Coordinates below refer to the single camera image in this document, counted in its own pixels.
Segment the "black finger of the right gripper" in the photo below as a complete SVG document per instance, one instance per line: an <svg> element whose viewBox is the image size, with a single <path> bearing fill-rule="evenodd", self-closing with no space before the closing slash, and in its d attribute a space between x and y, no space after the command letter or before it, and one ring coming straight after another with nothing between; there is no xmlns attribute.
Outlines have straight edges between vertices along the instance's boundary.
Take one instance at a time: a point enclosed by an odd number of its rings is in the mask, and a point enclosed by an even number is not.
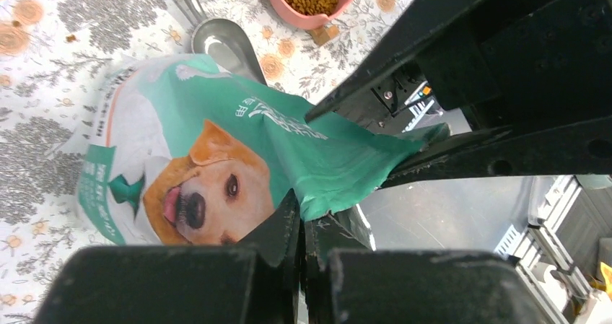
<svg viewBox="0 0 612 324"><path fill-rule="evenodd" d="M378 84L483 1L413 0L354 72L305 114L305 121L318 119Z"/></svg>
<svg viewBox="0 0 612 324"><path fill-rule="evenodd" d="M400 163L381 185L538 175L611 174L611 117L557 126L505 126L461 133Z"/></svg>

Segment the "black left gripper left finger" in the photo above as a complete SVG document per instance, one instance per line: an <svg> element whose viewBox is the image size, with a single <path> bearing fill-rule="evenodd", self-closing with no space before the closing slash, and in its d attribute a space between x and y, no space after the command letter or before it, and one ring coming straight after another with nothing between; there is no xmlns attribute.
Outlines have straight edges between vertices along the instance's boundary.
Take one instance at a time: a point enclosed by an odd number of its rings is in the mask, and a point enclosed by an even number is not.
<svg viewBox="0 0 612 324"><path fill-rule="evenodd" d="M234 245L81 249L35 322L295 323L299 228L299 205L288 192Z"/></svg>

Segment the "grey plastic scoop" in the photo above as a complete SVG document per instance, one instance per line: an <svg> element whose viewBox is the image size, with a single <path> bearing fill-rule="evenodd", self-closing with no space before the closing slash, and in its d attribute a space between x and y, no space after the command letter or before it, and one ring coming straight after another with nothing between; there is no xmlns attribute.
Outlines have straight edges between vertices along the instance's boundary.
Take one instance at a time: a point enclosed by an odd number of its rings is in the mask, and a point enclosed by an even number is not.
<svg viewBox="0 0 612 324"><path fill-rule="evenodd" d="M205 53L230 72L267 84L252 43L241 26L229 19L208 17L199 0L175 4L193 26L191 52Z"/></svg>

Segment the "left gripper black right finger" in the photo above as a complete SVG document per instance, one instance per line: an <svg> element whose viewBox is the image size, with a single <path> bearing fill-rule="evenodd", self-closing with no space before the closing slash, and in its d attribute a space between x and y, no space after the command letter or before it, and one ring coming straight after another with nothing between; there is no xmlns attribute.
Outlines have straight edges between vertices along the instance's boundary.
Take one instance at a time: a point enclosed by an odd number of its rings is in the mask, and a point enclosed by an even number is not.
<svg viewBox="0 0 612 324"><path fill-rule="evenodd" d="M305 223L311 323L544 323L507 260L474 250L366 248L332 216Z"/></svg>

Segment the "green dog food bag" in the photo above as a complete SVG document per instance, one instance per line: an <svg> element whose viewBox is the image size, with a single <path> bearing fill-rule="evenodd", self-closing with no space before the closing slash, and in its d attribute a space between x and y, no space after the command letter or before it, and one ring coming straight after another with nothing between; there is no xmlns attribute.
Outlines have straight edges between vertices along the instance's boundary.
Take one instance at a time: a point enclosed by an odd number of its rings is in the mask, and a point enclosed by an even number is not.
<svg viewBox="0 0 612 324"><path fill-rule="evenodd" d="M350 211L446 124L372 133L204 54L130 61L100 88L77 216L118 245L233 244L294 191L305 221Z"/></svg>

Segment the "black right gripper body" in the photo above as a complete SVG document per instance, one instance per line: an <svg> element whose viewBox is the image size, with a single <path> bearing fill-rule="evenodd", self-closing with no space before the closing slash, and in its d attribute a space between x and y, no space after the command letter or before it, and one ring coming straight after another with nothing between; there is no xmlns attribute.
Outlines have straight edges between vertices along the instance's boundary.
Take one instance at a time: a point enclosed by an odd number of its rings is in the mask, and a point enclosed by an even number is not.
<svg viewBox="0 0 612 324"><path fill-rule="evenodd" d="M354 120L399 131L422 82L474 129L611 117L611 0L485 0L355 94Z"/></svg>

